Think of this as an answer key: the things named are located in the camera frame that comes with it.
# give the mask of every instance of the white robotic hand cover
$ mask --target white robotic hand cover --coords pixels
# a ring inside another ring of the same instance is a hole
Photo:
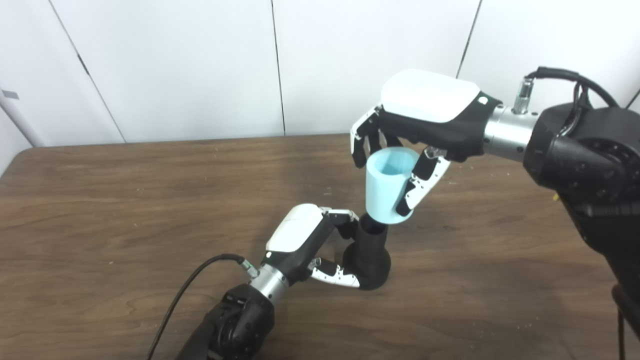
[[[390,78],[382,88],[382,106],[390,113],[429,122],[448,122],[478,96],[469,81],[409,69]]]

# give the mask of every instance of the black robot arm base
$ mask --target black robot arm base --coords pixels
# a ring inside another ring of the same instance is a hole
[[[250,360],[275,323],[272,303],[242,284],[229,290],[191,334],[176,360]]]

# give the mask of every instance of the robot finger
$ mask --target robot finger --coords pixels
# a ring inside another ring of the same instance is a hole
[[[327,284],[347,286],[349,288],[359,288],[360,281],[356,275],[340,265],[325,258],[314,259],[316,267],[312,270],[311,277]]]
[[[380,145],[380,132],[376,131],[369,135],[369,155],[373,155],[378,150],[382,150],[382,146]]]
[[[377,105],[362,115],[351,127],[351,157],[356,167],[362,168],[367,164],[367,155],[364,152],[364,142],[368,136],[378,134],[378,108]]]
[[[444,156],[445,153],[433,147],[427,147],[420,154],[407,180],[404,195],[396,206],[398,214],[408,215],[444,176],[451,164]]]

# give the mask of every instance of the white wall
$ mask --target white wall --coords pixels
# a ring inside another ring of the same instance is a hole
[[[123,142],[47,1],[0,1],[0,88],[39,146]]]
[[[401,70],[455,76],[477,5],[273,0],[287,134],[347,132]]]
[[[483,0],[460,78],[512,104],[538,65],[580,72],[624,107],[640,87],[640,1]],[[531,110],[569,102],[573,84],[539,80]],[[594,105],[601,106],[592,94]]]
[[[53,0],[128,142],[282,135],[268,0]]]
[[[31,145],[0,108],[0,176],[18,152]]]

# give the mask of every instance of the light blue cup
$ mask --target light blue cup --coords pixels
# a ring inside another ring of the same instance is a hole
[[[407,180],[419,155],[406,147],[387,147],[369,156],[365,207],[375,221],[398,224],[408,219],[396,213],[396,206],[404,194]]]

